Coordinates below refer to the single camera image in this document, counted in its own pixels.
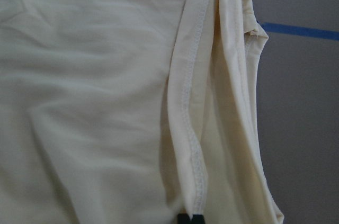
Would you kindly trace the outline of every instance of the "blue line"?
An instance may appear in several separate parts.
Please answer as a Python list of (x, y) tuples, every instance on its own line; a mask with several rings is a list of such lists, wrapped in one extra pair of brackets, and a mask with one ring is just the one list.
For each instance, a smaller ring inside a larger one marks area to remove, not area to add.
[(313, 28), (273, 23), (263, 23), (261, 26), (267, 32), (299, 35), (327, 40), (339, 40), (339, 32), (334, 31), (325, 31)]

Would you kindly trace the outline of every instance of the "black object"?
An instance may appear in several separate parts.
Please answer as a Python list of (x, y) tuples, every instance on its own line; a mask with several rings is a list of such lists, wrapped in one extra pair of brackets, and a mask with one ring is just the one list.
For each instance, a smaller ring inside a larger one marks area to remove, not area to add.
[(177, 224), (205, 224), (205, 219), (200, 214), (194, 214), (192, 220), (190, 220), (188, 214), (180, 213), (177, 216), (177, 220)]

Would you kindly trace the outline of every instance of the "stitching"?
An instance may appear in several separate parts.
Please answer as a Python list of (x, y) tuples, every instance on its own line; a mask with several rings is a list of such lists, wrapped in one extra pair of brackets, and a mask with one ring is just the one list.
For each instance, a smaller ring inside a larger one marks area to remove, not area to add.
[(185, 127), (189, 136), (189, 145), (191, 150), (191, 162), (193, 167), (193, 175), (195, 182), (195, 199), (193, 205), (194, 213), (202, 213), (206, 194), (207, 194), (207, 181), (204, 175), (202, 150), (200, 142), (192, 128), (190, 115), (189, 115), (189, 103), (192, 89), (192, 79), (195, 60), (197, 58), (199, 42), (203, 29), (203, 22), (206, 16), (209, 0), (201, 0), (201, 7), (198, 10), (198, 19), (195, 24), (194, 39), (189, 49), (189, 56), (186, 66), (184, 87), (182, 90), (181, 112), (184, 120)]

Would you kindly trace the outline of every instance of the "fabric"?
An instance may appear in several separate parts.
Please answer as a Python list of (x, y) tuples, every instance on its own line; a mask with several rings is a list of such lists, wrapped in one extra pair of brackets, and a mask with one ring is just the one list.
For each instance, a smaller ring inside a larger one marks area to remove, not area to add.
[(0, 0), (0, 223), (277, 224), (251, 0)]

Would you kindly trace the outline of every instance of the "gray floor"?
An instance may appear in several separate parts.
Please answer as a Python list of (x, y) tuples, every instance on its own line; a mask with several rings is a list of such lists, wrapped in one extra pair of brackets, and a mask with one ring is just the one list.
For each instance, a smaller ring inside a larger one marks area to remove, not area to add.
[[(260, 23), (339, 31), (339, 0), (253, 0)], [(268, 32), (258, 129), (284, 224), (339, 223), (339, 41)]]

